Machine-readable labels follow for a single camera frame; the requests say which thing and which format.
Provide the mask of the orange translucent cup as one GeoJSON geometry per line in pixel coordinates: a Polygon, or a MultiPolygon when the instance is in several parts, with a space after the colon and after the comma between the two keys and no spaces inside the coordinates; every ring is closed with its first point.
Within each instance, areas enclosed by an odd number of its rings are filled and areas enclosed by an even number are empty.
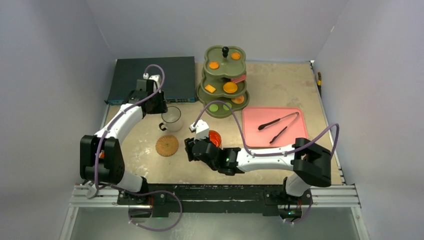
{"type": "Polygon", "coordinates": [[[218,148],[220,148],[222,146],[222,137],[221,135],[215,131],[215,130],[210,130],[209,131],[209,140],[218,148]]]}

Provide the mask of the white ribbed cup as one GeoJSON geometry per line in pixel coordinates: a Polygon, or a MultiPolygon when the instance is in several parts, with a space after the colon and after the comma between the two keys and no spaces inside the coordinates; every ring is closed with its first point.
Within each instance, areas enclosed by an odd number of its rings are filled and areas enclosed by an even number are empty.
{"type": "Polygon", "coordinates": [[[161,131],[177,132],[183,127],[182,112],[176,106],[169,106],[167,112],[161,114],[161,120],[158,125],[161,131]]]}

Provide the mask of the woven coaster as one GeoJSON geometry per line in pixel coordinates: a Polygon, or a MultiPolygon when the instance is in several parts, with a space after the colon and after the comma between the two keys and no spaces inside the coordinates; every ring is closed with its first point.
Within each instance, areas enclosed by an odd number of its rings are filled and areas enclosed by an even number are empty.
{"type": "Polygon", "coordinates": [[[161,136],[155,144],[156,152],[162,157],[170,157],[179,149],[179,142],[174,135],[161,136]]]}

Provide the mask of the green macaron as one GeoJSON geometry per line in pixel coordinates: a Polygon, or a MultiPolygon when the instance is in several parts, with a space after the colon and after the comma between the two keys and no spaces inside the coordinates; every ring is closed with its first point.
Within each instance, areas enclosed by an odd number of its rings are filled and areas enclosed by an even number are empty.
{"type": "Polygon", "coordinates": [[[211,104],[210,106],[209,106],[209,111],[211,112],[211,113],[215,113],[215,112],[217,112],[218,110],[219,110],[219,106],[217,105],[217,104],[211,104]]]}
{"type": "Polygon", "coordinates": [[[230,111],[230,109],[232,108],[232,105],[229,102],[225,102],[225,103],[222,104],[222,108],[225,111],[230,111]]]}

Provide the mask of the square yellow cracker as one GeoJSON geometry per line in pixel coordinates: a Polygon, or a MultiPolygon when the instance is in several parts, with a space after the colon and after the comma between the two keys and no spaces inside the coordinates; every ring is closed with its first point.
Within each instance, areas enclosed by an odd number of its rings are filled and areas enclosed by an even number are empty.
{"type": "Polygon", "coordinates": [[[211,94],[213,94],[216,91],[216,88],[210,84],[206,85],[204,89],[211,94]]]}

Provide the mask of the pink serving tray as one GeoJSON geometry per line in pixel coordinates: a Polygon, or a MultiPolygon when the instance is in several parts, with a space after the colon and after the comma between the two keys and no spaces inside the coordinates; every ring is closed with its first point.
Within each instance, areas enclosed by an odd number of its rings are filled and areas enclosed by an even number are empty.
{"type": "Polygon", "coordinates": [[[250,148],[276,148],[308,138],[304,114],[298,107],[246,107],[243,134],[250,148]]]}

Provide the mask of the orange bun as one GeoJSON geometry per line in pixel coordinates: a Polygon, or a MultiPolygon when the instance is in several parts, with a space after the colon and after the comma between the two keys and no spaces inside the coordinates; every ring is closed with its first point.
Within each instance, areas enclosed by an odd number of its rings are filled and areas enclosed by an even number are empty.
{"type": "Polygon", "coordinates": [[[244,97],[243,95],[241,95],[241,96],[238,96],[238,97],[232,98],[232,99],[231,99],[231,101],[232,101],[234,104],[240,105],[240,104],[243,104],[243,103],[245,102],[245,97],[244,97]]]}

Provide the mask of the orange cookie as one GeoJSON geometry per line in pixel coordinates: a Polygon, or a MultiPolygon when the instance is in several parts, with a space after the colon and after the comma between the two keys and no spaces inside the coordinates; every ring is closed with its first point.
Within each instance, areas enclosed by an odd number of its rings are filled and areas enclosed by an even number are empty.
{"type": "Polygon", "coordinates": [[[220,67],[220,64],[218,62],[216,62],[216,61],[211,61],[211,62],[208,63],[208,67],[211,70],[216,70],[216,69],[218,69],[220,67]]]}
{"type": "Polygon", "coordinates": [[[232,52],[230,57],[232,60],[237,61],[241,59],[241,54],[239,52],[232,52]]]}

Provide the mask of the green three-tier stand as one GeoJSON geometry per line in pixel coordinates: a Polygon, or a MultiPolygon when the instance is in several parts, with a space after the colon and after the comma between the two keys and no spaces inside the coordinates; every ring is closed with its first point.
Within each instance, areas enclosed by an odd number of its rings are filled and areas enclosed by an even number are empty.
{"type": "Polygon", "coordinates": [[[214,45],[209,47],[204,53],[204,63],[201,72],[201,80],[196,89],[198,100],[206,107],[206,113],[213,118],[223,119],[231,115],[231,111],[237,112],[248,106],[250,95],[247,90],[247,81],[237,84],[238,90],[229,94],[224,92],[223,85],[230,82],[231,79],[247,75],[246,54],[245,51],[238,46],[214,45]],[[239,60],[231,59],[231,53],[238,52],[241,54],[239,60]],[[210,69],[209,62],[218,62],[218,69],[210,69]],[[206,85],[212,85],[216,88],[214,93],[205,90],[206,85]],[[232,102],[233,98],[244,96],[245,101],[242,104],[232,102]],[[232,105],[230,111],[223,109],[224,103],[232,105]],[[219,107],[217,112],[210,112],[209,106],[216,104],[219,107]]]}

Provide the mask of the orange egg tart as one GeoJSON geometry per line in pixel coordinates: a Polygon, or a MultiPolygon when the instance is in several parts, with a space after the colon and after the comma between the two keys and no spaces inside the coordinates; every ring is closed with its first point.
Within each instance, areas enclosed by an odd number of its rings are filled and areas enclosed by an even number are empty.
{"type": "Polygon", "coordinates": [[[231,81],[229,81],[229,82],[226,82],[224,85],[223,85],[223,90],[224,90],[224,92],[225,93],[228,93],[228,94],[233,94],[233,93],[235,93],[237,90],[238,90],[238,86],[237,86],[237,84],[236,83],[234,83],[234,82],[231,82],[231,81]]]}

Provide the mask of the pink cake slice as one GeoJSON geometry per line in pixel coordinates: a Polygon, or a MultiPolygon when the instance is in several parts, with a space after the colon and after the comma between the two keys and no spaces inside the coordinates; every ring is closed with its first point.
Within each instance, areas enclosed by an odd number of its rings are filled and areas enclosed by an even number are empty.
{"type": "Polygon", "coordinates": [[[246,78],[247,78],[247,76],[246,76],[245,74],[243,74],[243,75],[241,75],[241,76],[239,76],[239,77],[232,78],[230,81],[231,81],[232,83],[238,84],[238,83],[241,83],[241,82],[245,81],[245,80],[246,80],[246,78]]]}

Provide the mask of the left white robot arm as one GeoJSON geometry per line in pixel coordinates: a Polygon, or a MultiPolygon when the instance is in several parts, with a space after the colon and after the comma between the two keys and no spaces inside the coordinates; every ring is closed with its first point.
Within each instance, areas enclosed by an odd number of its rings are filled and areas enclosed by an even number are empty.
{"type": "Polygon", "coordinates": [[[126,169],[121,144],[146,115],[168,111],[162,85],[160,75],[137,80],[136,88],[123,100],[117,114],[101,130],[81,138],[80,176],[91,181],[96,190],[114,186],[130,192],[130,199],[138,205],[148,201],[147,180],[126,169]]]}

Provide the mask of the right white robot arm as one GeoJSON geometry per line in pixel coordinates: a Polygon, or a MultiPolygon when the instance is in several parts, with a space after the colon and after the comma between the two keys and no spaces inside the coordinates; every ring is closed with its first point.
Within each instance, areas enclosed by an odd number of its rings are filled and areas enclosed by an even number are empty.
{"type": "Polygon", "coordinates": [[[220,148],[208,138],[187,138],[184,145],[189,161],[201,161],[226,176],[258,170],[292,171],[280,191],[282,200],[288,204],[310,187],[326,188],[332,184],[332,152],[303,137],[284,147],[262,149],[220,148]]]}

